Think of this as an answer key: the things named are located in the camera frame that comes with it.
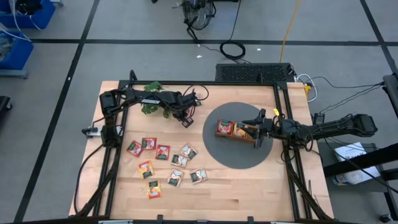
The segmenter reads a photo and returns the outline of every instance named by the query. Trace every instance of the blue bin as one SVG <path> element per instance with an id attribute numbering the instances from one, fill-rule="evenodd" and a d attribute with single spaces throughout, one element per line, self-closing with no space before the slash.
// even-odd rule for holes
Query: blue bin
<path id="1" fill-rule="evenodd" d="M 19 31 L 9 31 L 9 33 L 24 38 Z M 32 50 L 33 44 L 31 42 L 15 38 L 11 51 L 4 60 L 0 61 L 0 69 L 22 70 Z"/>
<path id="2" fill-rule="evenodd" d="M 55 6 L 50 2 L 50 0 L 40 0 L 40 3 L 43 6 L 43 9 L 36 11 L 35 14 L 32 15 L 32 20 L 30 19 L 30 15 L 19 15 L 16 12 L 16 19 L 19 28 L 36 29 L 34 23 L 40 29 L 47 27 L 52 15 L 54 14 Z M 0 22 L 8 28 L 16 28 L 17 26 L 15 25 L 14 16 L 12 15 L 12 10 L 8 0 L 0 0 L 0 11 L 10 12 L 10 14 L 0 15 Z"/>

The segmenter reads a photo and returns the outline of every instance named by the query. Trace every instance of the black floor stripe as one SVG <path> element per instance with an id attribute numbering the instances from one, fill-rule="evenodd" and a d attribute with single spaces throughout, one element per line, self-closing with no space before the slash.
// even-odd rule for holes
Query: black floor stripe
<path id="1" fill-rule="evenodd" d="M 377 40 L 381 44 L 381 49 L 383 51 L 383 54 L 387 60 L 388 65 L 390 66 L 390 69 L 392 72 L 398 73 L 397 65 L 394 61 L 394 59 L 391 57 L 390 51 L 388 50 L 388 47 L 383 39 L 383 36 L 380 33 L 380 30 L 376 24 L 376 21 L 374 20 L 372 13 L 369 9 L 368 4 L 366 3 L 365 0 L 360 0 L 362 7 L 365 11 L 366 17 L 368 17 L 369 23 L 371 24 L 371 27 L 373 29 L 374 35 L 376 35 Z"/>
<path id="2" fill-rule="evenodd" d="M 386 46 L 398 46 L 398 42 L 385 42 Z"/>
<path id="3" fill-rule="evenodd" d="M 36 44 L 79 44 L 80 39 L 31 39 Z"/>
<path id="4" fill-rule="evenodd" d="M 37 160 L 36 160 L 35 166 L 33 168 L 32 174 L 30 175 L 30 179 L 29 179 L 28 184 L 26 186 L 26 189 L 25 189 L 24 195 L 22 197 L 21 203 L 19 204 L 19 208 L 18 208 L 18 211 L 16 213 L 14 222 L 22 222 L 23 219 L 24 219 L 27 207 L 29 205 L 30 198 L 32 197 L 32 194 L 33 194 L 37 179 L 39 178 L 40 170 L 42 169 L 45 156 L 47 155 L 47 151 L 49 149 L 49 146 L 50 146 L 50 143 L 51 143 L 51 139 L 52 139 L 52 136 L 53 136 L 54 131 L 55 131 L 55 127 L 57 126 L 57 122 L 58 122 L 58 119 L 60 117 L 61 110 L 62 110 L 63 104 L 65 102 L 65 98 L 67 97 L 67 93 L 68 93 L 68 89 L 69 89 L 70 83 L 72 81 L 72 78 L 73 78 L 73 75 L 75 73 L 77 64 L 79 62 L 81 51 L 83 50 L 83 46 L 85 44 L 85 40 L 87 39 L 88 31 L 90 30 L 91 24 L 93 22 L 93 18 L 94 18 L 95 12 L 97 10 L 99 1 L 100 0 L 95 0 L 94 3 L 93 3 L 93 7 L 91 8 L 90 15 L 88 16 L 85 29 L 84 29 L 84 31 L 83 31 L 83 33 L 81 35 L 81 38 L 80 38 L 80 41 L 79 41 L 79 45 L 77 47 L 75 56 L 73 57 L 72 64 L 70 65 L 70 68 L 69 68 L 69 71 L 68 71 L 68 75 L 67 75 L 67 77 L 65 79 L 65 83 L 63 84 L 62 91 L 61 91 L 61 94 L 60 94 L 60 98 L 58 99 L 57 105 L 55 107 L 54 114 L 53 114 L 53 116 L 51 118 L 51 122 L 50 122 L 49 128 L 47 129 L 47 133 L 45 134 L 43 145 L 40 148 L 39 155 L 37 156 Z"/>
<path id="5" fill-rule="evenodd" d="M 282 45 L 282 40 L 235 40 L 246 45 Z M 200 44 L 221 44 L 225 40 L 200 40 Z M 86 44 L 195 44 L 193 40 L 117 40 L 88 39 Z M 378 46 L 377 41 L 311 41 L 288 40 L 286 45 L 304 46 Z"/>

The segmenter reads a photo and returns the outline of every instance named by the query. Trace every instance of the wire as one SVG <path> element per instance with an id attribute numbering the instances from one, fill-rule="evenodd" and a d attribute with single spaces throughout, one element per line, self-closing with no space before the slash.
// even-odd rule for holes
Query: wire
<path id="1" fill-rule="evenodd" d="M 208 90 L 204 85 L 191 85 L 191 86 L 189 86 L 189 87 L 185 90 L 185 92 L 184 92 L 184 94 L 183 94 L 182 96 L 185 96 L 185 94 L 187 93 L 187 91 L 188 91 L 189 89 L 191 89 L 192 87 L 194 87 L 194 86 L 201 86 L 201 87 L 203 87 L 203 88 L 206 90 L 206 92 L 207 92 L 206 97 L 204 97 L 203 99 L 197 99 L 198 101 L 205 100 L 205 99 L 207 99 L 207 98 L 209 97 L 209 90 Z"/>
<path id="2" fill-rule="evenodd" d="M 280 154 L 280 159 L 282 159 L 283 162 L 291 162 L 294 159 L 294 157 L 296 156 L 295 152 L 293 153 L 292 157 L 290 157 L 290 154 L 289 154 L 289 160 L 285 161 L 285 159 L 283 158 L 284 153 L 285 153 L 285 150 L 283 149 L 281 154 Z"/>
<path id="3" fill-rule="evenodd" d="M 328 141 L 326 140 L 326 138 L 324 139 L 326 144 L 329 146 L 329 148 L 340 158 L 344 159 L 344 161 L 347 161 L 348 163 L 350 163 L 353 167 L 357 168 L 358 170 L 364 172 L 365 174 L 367 174 L 368 176 L 372 177 L 372 179 L 374 179 L 375 181 L 377 181 L 379 184 L 387 187 L 388 189 L 392 190 L 393 192 L 398 194 L 398 190 L 396 190 L 395 188 L 392 188 L 388 185 L 386 185 L 385 183 L 381 182 L 380 180 L 378 180 L 375 176 L 373 176 L 372 174 L 370 174 L 369 172 L 365 171 L 364 169 L 360 168 L 358 165 L 356 165 L 353 161 L 351 161 L 350 159 L 346 159 L 344 156 L 338 154 L 335 150 L 333 150 L 333 148 L 329 145 Z"/>
<path id="4" fill-rule="evenodd" d="M 343 142 L 343 141 L 340 141 L 339 139 L 336 139 L 334 137 L 328 137 L 327 139 L 331 140 L 332 142 L 334 142 L 337 145 L 342 146 L 342 147 L 348 147 L 348 148 L 356 149 L 356 150 L 359 150 L 359 151 L 365 151 L 363 149 L 355 148 L 355 147 L 352 147 L 352 146 L 347 146 L 347 145 L 352 145 L 353 143 Z M 375 147 L 373 147 L 373 146 L 362 146 L 362 148 L 364 148 L 364 149 L 380 149 L 379 147 L 376 147 L 376 146 Z"/>
<path id="5" fill-rule="evenodd" d="M 23 38 L 23 37 L 18 37 L 18 36 L 14 35 L 14 34 L 10 34 L 10 33 L 8 33 L 7 31 L 5 31 L 5 30 L 4 30 L 3 28 L 1 28 L 1 27 L 0 27 L 0 29 L 1 29 L 4 33 L 10 35 L 11 37 L 15 37 L 15 38 L 17 38 L 17 39 L 21 39 L 21 40 L 26 40 L 26 41 L 32 42 L 32 41 L 21 31 L 21 29 L 20 29 L 19 26 L 18 26 L 17 18 L 16 18 L 16 16 L 15 16 L 15 0 L 12 0 L 12 5 L 13 5 L 13 7 L 12 7 L 12 15 L 14 16 L 15 25 L 16 25 L 17 29 L 19 30 L 19 32 L 21 32 L 22 35 L 23 35 L 25 38 Z"/>
<path id="6" fill-rule="evenodd" d="M 235 63 L 239 63 L 238 60 L 242 60 L 242 61 L 244 61 L 244 62 L 246 62 L 246 63 L 251 63 L 251 62 L 249 62 L 248 60 L 243 59 L 243 57 L 246 55 L 246 48 L 244 47 L 244 45 L 241 44 L 241 43 L 239 43 L 239 42 L 237 42 L 237 41 L 233 41 L 233 40 L 232 40 L 232 37 L 233 37 L 234 32 L 235 32 L 236 21 L 238 20 L 239 10 L 240 10 L 240 8 L 241 8 L 241 3 L 242 3 L 242 0 L 240 0 L 240 1 L 239 1 L 239 4 L 238 4 L 238 10 L 236 11 L 235 21 L 234 21 L 234 26 L 233 26 L 233 28 L 232 28 L 231 36 L 229 37 L 229 39 L 228 39 L 227 41 L 221 43 L 220 49 L 219 49 L 219 50 L 217 50 L 217 49 L 211 49 L 211 48 L 209 48 L 208 46 L 206 46 L 206 45 L 204 45 L 204 44 L 201 44 L 201 45 L 203 45 L 203 46 L 204 46 L 205 48 L 207 48 L 208 50 L 215 50 L 215 51 L 217 51 L 217 52 L 223 54 L 226 58 L 228 58 L 228 59 L 234 61 Z M 224 48 L 224 45 L 226 45 L 226 44 L 233 44 L 233 45 L 238 46 L 240 49 L 242 49 L 242 53 L 241 53 L 240 55 L 237 55 L 237 56 L 234 56 L 234 55 L 230 55 L 230 54 L 225 53 L 225 51 L 224 51 L 223 48 Z"/>
<path id="7" fill-rule="evenodd" d="M 241 3 L 242 3 L 242 0 L 239 1 L 238 10 L 236 11 L 236 16 L 235 16 L 234 27 L 232 28 L 231 37 L 229 37 L 228 40 L 232 40 L 232 36 L 234 35 L 235 26 L 236 26 L 236 21 L 238 20 L 239 9 L 241 8 Z"/>
<path id="8" fill-rule="evenodd" d="M 338 102 L 338 103 L 336 103 L 334 105 L 330 105 L 330 106 L 326 107 L 325 109 L 322 109 L 319 113 L 322 113 L 323 111 L 325 111 L 323 113 L 326 113 L 327 111 L 331 111 L 333 109 L 336 109 L 337 107 L 342 106 L 342 105 L 346 104 L 347 102 L 349 102 L 349 101 L 351 101 L 351 100 L 353 100 L 353 99 L 355 99 L 355 98 L 357 98 L 359 96 L 365 95 L 365 94 L 367 94 L 367 93 L 369 93 L 369 92 L 371 92 L 373 90 L 376 90 L 376 89 L 380 88 L 381 85 L 382 85 L 382 83 L 379 83 L 379 84 L 376 84 L 376 85 L 372 86 L 371 88 L 367 88 L 365 90 L 359 91 L 359 92 L 355 93 L 354 95 L 349 96 L 349 97 L 341 100 L 340 102 Z"/>
<path id="9" fill-rule="evenodd" d="M 299 76 L 297 77 L 297 79 L 299 80 L 300 77 L 302 77 L 302 76 L 306 76 L 306 77 L 309 78 L 309 80 L 310 80 L 311 83 L 312 83 L 313 89 L 315 90 L 315 96 L 314 96 L 311 100 L 307 100 L 307 103 L 311 103 L 311 102 L 313 102 L 314 100 L 316 100 L 316 98 L 318 97 L 318 91 L 317 91 L 317 88 L 315 87 L 314 82 L 312 81 L 312 79 L 311 79 L 311 77 L 310 77 L 309 75 L 307 75 L 307 74 L 301 74 L 301 75 L 299 75 Z"/>
<path id="10" fill-rule="evenodd" d="M 41 30 L 40 27 L 38 27 L 38 26 L 36 25 L 36 23 L 33 21 L 32 15 L 30 15 L 29 18 L 30 18 L 30 21 L 32 21 L 33 25 L 36 27 L 36 29 Z"/>
<path id="11" fill-rule="evenodd" d="M 317 78 L 322 78 L 322 79 L 324 79 L 324 80 L 325 80 L 326 82 L 328 82 L 329 85 L 330 85 L 331 87 L 333 87 L 333 88 L 361 88 L 361 87 L 376 86 L 376 85 L 379 85 L 379 84 L 380 84 L 380 83 L 376 83 L 376 84 L 371 84 L 371 85 L 360 85 L 360 86 L 334 86 L 334 85 L 331 84 L 331 83 L 329 82 L 329 80 L 327 80 L 325 77 L 321 77 L 321 76 L 313 77 L 312 80 L 317 79 Z"/>
<path id="12" fill-rule="evenodd" d="M 290 28 L 292 28 L 293 21 L 294 21 L 294 19 L 295 19 L 297 10 L 299 9 L 300 3 L 301 3 L 301 0 L 296 0 L 296 5 L 295 5 L 295 7 L 294 7 L 294 11 L 293 11 L 293 14 L 292 14 L 292 18 L 290 19 L 289 26 L 287 27 L 287 30 L 286 30 L 286 33 L 285 33 L 285 36 L 284 36 L 284 41 L 283 41 L 283 43 L 282 43 L 282 50 L 280 51 L 279 63 L 282 63 L 282 59 L 283 59 L 283 57 L 284 57 L 284 50 L 285 50 L 286 38 L 287 38 L 287 36 L 289 35 Z"/>
<path id="13" fill-rule="evenodd" d="M 91 156 L 93 156 L 94 154 L 96 154 L 100 149 L 102 149 L 102 146 L 103 146 L 103 144 L 100 145 L 97 149 L 95 149 L 90 155 L 88 155 L 87 158 L 83 161 L 83 163 L 82 163 L 81 166 L 80 166 L 79 173 L 77 174 L 77 181 L 76 181 L 76 188 L 75 188 L 75 196 L 74 196 L 74 198 L 73 198 L 73 208 L 75 209 L 75 213 L 76 213 L 76 214 L 78 213 L 78 208 L 77 208 L 77 202 L 76 202 L 76 201 L 77 201 L 77 192 L 78 192 L 78 189 L 79 189 L 79 182 L 80 182 L 81 171 L 83 170 L 83 168 L 84 168 L 86 162 L 88 161 L 88 159 L 89 159 Z"/>

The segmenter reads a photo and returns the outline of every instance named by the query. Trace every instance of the artificial plant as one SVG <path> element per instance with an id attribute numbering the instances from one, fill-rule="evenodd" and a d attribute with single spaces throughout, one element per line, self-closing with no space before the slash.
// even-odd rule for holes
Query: artificial plant
<path id="1" fill-rule="evenodd" d="M 144 87 L 144 91 L 149 91 L 149 92 L 160 92 L 161 90 L 163 90 L 163 86 L 158 81 L 152 82 L 151 84 L 146 85 Z M 157 111 L 158 109 L 159 109 L 159 106 L 157 106 L 157 105 L 144 104 L 144 105 L 142 105 L 141 111 L 144 114 L 151 114 L 151 113 Z M 169 118 L 169 116 L 170 116 L 170 111 L 167 110 L 167 109 L 164 109 L 163 110 L 163 117 L 164 118 Z"/>

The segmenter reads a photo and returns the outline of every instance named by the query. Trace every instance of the white cord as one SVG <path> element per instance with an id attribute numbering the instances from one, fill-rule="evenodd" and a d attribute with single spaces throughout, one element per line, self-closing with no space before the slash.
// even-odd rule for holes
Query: white cord
<path id="1" fill-rule="evenodd" d="M 297 77 L 296 82 L 299 80 L 299 78 L 300 78 L 301 76 L 306 76 L 307 78 L 309 78 L 310 81 L 311 81 L 311 83 L 312 83 L 313 89 L 315 90 L 315 96 L 314 96 L 311 100 L 307 100 L 307 103 L 311 103 L 312 101 L 314 101 L 314 100 L 318 97 L 317 88 L 315 87 L 315 84 L 313 83 L 311 77 L 310 77 L 309 75 L 307 75 L 307 74 L 301 74 L 301 75 L 299 75 L 299 76 Z"/>
<path id="2" fill-rule="evenodd" d="M 32 21 L 33 25 L 36 26 L 36 29 L 41 30 L 41 29 L 36 25 L 36 23 L 33 22 L 32 15 L 30 15 L 29 18 L 30 18 L 30 20 Z"/>
<path id="3" fill-rule="evenodd" d="M 32 41 L 23 33 L 23 31 L 21 31 L 21 29 L 20 29 L 19 26 L 18 26 L 17 17 L 16 17 L 16 15 L 15 15 L 15 11 L 16 11 L 16 9 L 15 9 L 15 0 L 12 0 L 12 5 L 13 5 L 13 7 L 12 7 L 12 15 L 14 16 L 15 25 L 16 25 L 17 29 L 19 30 L 19 32 L 21 32 L 22 35 L 23 35 L 25 38 L 23 38 L 23 37 L 18 37 L 18 36 L 14 35 L 14 34 L 10 34 L 10 33 L 8 33 L 7 31 L 5 31 L 2 27 L 0 27 L 0 29 L 1 29 L 4 33 L 10 35 L 11 37 L 15 37 L 15 38 L 18 38 L 18 39 L 21 39 L 21 40 L 26 40 L 26 41 L 32 42 Z M 32 15 L 30 15 L 29 18 L 30 18 L 30 20 L 32 21 L 33 25 L 34 25 L 38 30 L 41 30 L 41 29 L 35 24 L 35 22 L 33 22 L 33 20 L 32 20 Z"/>

